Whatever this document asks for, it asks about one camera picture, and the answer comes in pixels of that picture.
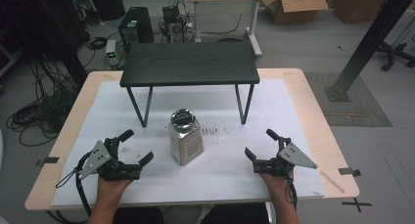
chair wheel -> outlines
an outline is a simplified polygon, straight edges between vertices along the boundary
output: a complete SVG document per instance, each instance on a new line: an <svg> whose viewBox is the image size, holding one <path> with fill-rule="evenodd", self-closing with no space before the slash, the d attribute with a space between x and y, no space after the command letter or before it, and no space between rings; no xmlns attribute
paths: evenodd
<svg viewBox="0 0 415 224"><path fill-rule="evenodd" d="M407 66L407 67L415 67L415 62L414 62L414 61L409 61L409 62L406 64L406 66Z"/></svg>
<svg viewBox="0 0 415 224"><path fill-rule="evenodd" d="M391 69L391 67L392 67L392 66L390 66L390 65L384 65L384 66L382 67L382 70L387 71L387 70Z"/></svg>

black tape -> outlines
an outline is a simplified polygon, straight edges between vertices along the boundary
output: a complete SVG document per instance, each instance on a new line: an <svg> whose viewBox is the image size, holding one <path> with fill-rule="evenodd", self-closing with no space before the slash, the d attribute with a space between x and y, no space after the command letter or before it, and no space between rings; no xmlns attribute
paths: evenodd
<svg viewBox="0 0 415 224"><path fill-rule="evenodd" d="M342 174L342 175L351 174L351 175L353 175L353 177L357 177L357 176L362 175L362 174L360 173L360 170L358 170L358 169L353 170L353 169L352 169L352 168L350 168L350 167L348 167L348 168L339 168L339 172L340 172L340 174Z"/></svg>
<svg viewBox="0 0 415 224"><path fill-rule="evenodd" d="M45 159L39 159L36 163L36 166L43 166L45 163L57 163L59 160L58 157L45 157Z"/></svg>
<svg viewBox="0 0 415 224"><path fill-rule="evenodd" d="M354 202L342 202L342 205L356 205L359 212L362 212L361 206L373 206L369 202L358 202L357 198L354 198Z"/></svg>

white paper sheet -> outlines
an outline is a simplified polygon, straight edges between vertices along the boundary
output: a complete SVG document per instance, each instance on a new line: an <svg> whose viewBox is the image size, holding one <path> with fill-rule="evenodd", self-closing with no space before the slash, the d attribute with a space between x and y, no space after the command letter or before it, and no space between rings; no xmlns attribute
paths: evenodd
<svg viewBox="0 0 415 224"><path fill-rule="evenodd" d="M249 85L239 87L245 109ZM149 88L132 88L132 91L144 115ZM167 130L171 114L181 108L194 112L204 132L205 151L186 166L173 160ZM275 157L278 145L265 133L268 128L292 138L311 157L282 79L261 79L255 86L245 125L241 124L233 85L155 87L146 128L141 126L126 89L120 88L119 82L107 81L102 83L84 121L63 177L92 150L97 140L104 141L132 129L135 134L119 145L119 160L137 163L149 151L155 157L144 167L141 179L124 192L121 203L263 200L269 197L266 187L259 175L253 173L244 150L248 147L257 158ZM96 200L97 176L90 175L82 181L90 203ZM315 169L296 166L295 185L299 198L324 196ZM52 205L80 204L72 177L57 190Z"/></svg>

human arm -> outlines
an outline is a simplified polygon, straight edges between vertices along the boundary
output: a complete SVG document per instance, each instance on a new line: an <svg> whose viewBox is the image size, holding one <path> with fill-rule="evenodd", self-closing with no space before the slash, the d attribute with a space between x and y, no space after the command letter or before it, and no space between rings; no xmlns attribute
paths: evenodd
<svg viewBox="0 0 415 224"><path fill-rule="evenodd" d="M298 224L300 223L294 205L289 202L293 199L290 190L286 192L286 178L259 174L268 188L268 193L274 203L277 216L277 224Z"/></svg>
<svg viewBox="0 0 415 224"><path fill-rule="evenodd" d="M132 180L109 182L98 178L97 200L89 218L90 224L112 224L122 193Z"/></svg>

metal canister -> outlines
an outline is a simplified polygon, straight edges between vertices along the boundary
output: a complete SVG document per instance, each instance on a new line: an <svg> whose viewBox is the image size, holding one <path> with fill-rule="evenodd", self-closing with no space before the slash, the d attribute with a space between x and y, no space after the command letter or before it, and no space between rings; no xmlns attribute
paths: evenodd
<svg viewBox="0 0 415 224"><path fill-rule="evenodd" d="M204 151L202 129L192 111L177 110L168 124L171 153L180 165L186 165Z"/></svg>

